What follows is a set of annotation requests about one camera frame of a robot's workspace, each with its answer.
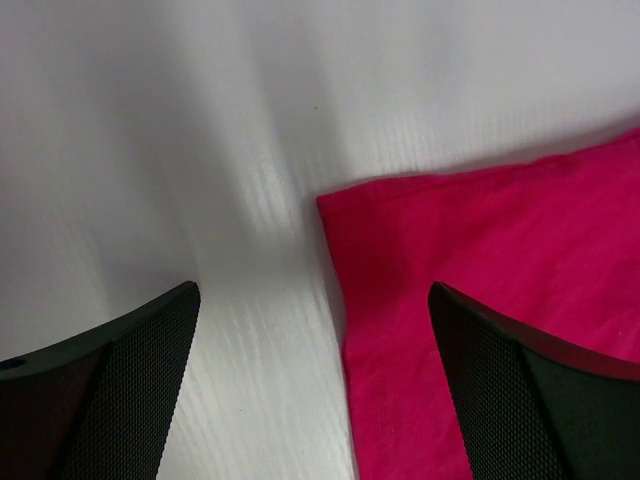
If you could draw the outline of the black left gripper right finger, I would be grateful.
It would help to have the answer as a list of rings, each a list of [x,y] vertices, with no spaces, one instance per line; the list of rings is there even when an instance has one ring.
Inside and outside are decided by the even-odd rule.
[[[444,283],[428,309],[476,479],[636,479],[639,366]]]

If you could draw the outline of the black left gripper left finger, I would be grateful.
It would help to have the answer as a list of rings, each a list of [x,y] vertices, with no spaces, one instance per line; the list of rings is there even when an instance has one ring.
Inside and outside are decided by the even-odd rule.
[[[187,281],[117,319],[2,361],[2,478],[155,478],[200,302],[198,285]]]

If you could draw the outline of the magenta pink t-shirt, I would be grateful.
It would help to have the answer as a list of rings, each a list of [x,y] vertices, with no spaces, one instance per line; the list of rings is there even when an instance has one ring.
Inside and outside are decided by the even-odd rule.
[[[639,358],[639,134],[527,164],[376,180],[317,206],[346,309],[363,479],[471,475],[427,308],[446,283],[511,318]]]

